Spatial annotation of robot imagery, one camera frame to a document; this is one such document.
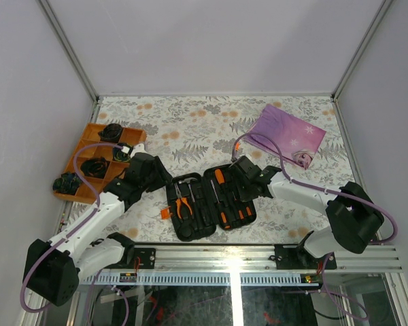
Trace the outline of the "small claw hammer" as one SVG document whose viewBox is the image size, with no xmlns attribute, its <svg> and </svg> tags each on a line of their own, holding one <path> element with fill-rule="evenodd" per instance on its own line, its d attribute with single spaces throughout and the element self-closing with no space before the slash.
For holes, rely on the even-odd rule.
<svg viewBox="0 0 408 326">
<path fill-rule="evenodd" d="M 192 184 L 197 181 L 197 178 L 189 177 L 177 182 L 177 196 L 180 202 L 185 205 L 189 205 L 190 203 L 194 204 L 196 202 L 192 190 Z"/>
</svg>

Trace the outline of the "orange handled pliers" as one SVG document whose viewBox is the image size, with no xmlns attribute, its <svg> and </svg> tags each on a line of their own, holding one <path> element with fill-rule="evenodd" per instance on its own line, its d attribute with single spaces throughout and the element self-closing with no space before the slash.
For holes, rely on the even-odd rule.
<svg viewBox="0 0 408 326">
<path fill-rule="evenodd" d="M 177 183 L 174 184 L 174 188 L 177 196 L 175 201 L 177 217 L 184 221 L 192 219 L 192 208 L 188 203 L 187 197 L 182 195 L 180 187 Z"/>
</svg>

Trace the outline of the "orange handled screwdriver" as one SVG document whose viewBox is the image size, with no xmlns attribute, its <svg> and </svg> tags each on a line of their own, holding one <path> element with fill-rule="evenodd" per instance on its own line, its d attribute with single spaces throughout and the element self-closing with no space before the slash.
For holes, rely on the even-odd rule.
<svg viewBox="0 0 408 326">
<path fill-rule="evenodd" d="M 215 173 L 216 181 L 218 183 L 218 193 L 221 196 L 227 196 L 228 188 L 227 188 L 227 183 L 225 181 L 222 170 L 221 169 L 216 169 L 214 173 Z"/>
</svg>

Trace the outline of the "orange black utility tool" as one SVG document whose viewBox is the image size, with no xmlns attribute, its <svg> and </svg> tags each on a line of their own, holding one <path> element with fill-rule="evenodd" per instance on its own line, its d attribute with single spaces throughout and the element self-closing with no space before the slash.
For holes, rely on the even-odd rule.
<svg viewBox="0 0 408 326">
<path fill-rule="evenodd" d="M 240 218 L 240 220 L 243 220 L 245 218 L 245 215 L 243 214 L 244 213 L 244 211 L 243 211 L 244 210 L 244 205 L 239 200 L 236 200 L 235 204 L 236 204 L 236 207 L 237 207 L 239 218 Z"/>
</svg>

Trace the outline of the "black plastic tool case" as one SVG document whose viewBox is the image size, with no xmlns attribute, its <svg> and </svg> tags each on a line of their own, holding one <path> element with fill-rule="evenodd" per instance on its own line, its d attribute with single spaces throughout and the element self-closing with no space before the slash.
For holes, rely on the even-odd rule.
<svg viewBox="0 0 408 326">
<path fill-rule="evenodd" d="M 218 193 L 218 183 L 214 173 L 216 169 L 222 170 L 228 188 L 227 196 L 221 196 Z M 177 196 L 174 184 L 189 177 L 195 177 L 198 179 L 196 183 L 192 184 L 192 190 L 196 202 L 194 204 L 189 204 L 192 208 L 192 219 L 184 221 L 177 217 L 175 203 Z M 222 227 L 222 221 L 216 206 L 216 197 L 210 183 L 211 180 L 216 187 L 219 200 L 222 203 L 228 223 L 231 226 L 230 229 L 225 230 Z M 161 218 L 171 220 L 177 238 L 183 242 L 190 242 L 192 240 L 211 236 L 217 228 L 221 228 L 224 231 L 241 228 L 255 222 L 257 218 L 254 203 L 249 201 L 252 216 L 247 216 L 246 211 L 243 210 L 245 218 L 240 220 L 235 204 L 236 200 L 240 201 L 239 192 L 235 185 L 233 172 L 229 170 L 228 164 L 209 168 L 202 175 L 199 173 L 188 173 L 186 175 L 175 177 L 172 182 L 166 186 L 166 195 L 167 207 L 160 212 Z"/>
</svg>

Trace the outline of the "black handled screwdriver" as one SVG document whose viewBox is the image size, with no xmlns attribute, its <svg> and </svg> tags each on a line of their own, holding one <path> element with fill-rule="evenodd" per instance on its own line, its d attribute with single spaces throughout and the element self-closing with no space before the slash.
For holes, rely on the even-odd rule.
<svg viewBox="0 0 408 326">
<path fill-rule="evenodd" d="M 228 223 L 228 219 L 227 219 L 226 214 L 225 214 L 225 212 L 224 212 L 224 208 L 222 207 L 222 203 L 221 203 L 220 200 L 219 200 L 219 197 L 218 197 L 218 194 L 217 194 L 217 192 L 216 192 L 216 187 L 215 187 L 215 185 L 214 185 L 214 182 L 211 180 L 210 183 L 211 183 L 211 187 L 212 187 L 212 189 L 213 189 L 213 191 L 214 191 L 214 194 L 215 194 L 215 197 L 216 197 L 216 206 L 217 206 L 217 209 L 218 209 L 218 212 L 219 212 L 219 216 L 220 216 L 221 221 L 222 221 L 222 227 L 223 227 L 225 230 L 230 229 L 231 226 L 230 226 L 229 223 Z"/>
</svg>

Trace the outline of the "orange metal file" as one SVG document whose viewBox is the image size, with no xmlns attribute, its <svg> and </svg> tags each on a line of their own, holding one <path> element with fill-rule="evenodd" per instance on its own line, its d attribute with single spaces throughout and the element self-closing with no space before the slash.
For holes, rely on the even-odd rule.
<svg viewBox="0 0 408 326">
<path fill-rule="evenodd" d="M 232 151 L 231 151 L 231 161 L 232 161 L 232 162 L 234 162 L 234 161 L 237 159 L 237 154 L 238 154 L 238 151 L 239 151 L 239 146 L 240 146 L 239 141 L 236 141 L 236 142 L 233 144 Z"/>
</svg>

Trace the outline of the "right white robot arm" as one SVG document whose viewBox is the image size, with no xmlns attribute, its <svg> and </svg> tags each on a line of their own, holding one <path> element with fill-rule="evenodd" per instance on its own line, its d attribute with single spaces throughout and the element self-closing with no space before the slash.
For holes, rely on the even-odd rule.
<svg viewBox="0 0 408 326">
<path fill-rule="evenodd" d="M 328 227 L 308 233 L 299 244 L 296 259 L 304 268 L 336 251 L 363 253 L 384 223 L 383 214 L 357 183 L 348 182 L 339 189 L 312 185 L 290 178 L 275 166 L 261 169 L 247 156 L 233 161 L 228 170 L 244 202 L 258 197 L 282 199 L 327 217 Z"/>
</svg>

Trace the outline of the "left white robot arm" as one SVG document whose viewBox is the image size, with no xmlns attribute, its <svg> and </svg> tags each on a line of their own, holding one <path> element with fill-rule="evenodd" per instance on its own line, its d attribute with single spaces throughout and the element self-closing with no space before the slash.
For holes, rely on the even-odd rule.
<svg viewBox="0 0 408 326">
<path fill-rule="evenodd" d="M 81 281 L 108 266 L 127 268 L 134 263 L 134 242 L 114 232 L 101 243 L 96 237 L 125 214 L 145 192 L 158 190 L 172 180 L 160 158 L 136 153 L 122 178 L 112 179 L 92 206 L 50 240 L 35 240 L 27 252 L 20 290 L 21 306 L 30 289 L 55 306 L 71 299 Z"/>
</svg>

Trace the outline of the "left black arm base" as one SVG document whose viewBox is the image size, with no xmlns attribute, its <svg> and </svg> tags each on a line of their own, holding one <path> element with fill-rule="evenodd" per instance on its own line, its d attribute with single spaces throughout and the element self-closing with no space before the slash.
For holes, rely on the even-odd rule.
<svg viewBox="0 0 408 326">
<path fill-rule="evenodd" d="M 150 247 L 126 249 L 122 259 L 118 262 L 119 268 L 152 270 L 156 262 L 156 249 Z"/>
</svg>

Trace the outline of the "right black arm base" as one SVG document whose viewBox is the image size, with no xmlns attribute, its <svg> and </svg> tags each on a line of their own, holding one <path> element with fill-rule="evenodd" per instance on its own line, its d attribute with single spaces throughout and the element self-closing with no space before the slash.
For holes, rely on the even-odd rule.
<svg viewBox="0 0 408 326">
<path fill-rule="evenodd" d="M 325 255 L 316 258 L 304 248 L 305 240 L 298 244 L 275 244 L 274 256 L 278 270 L 317 270 L 323 266 Z"/>
</svg>

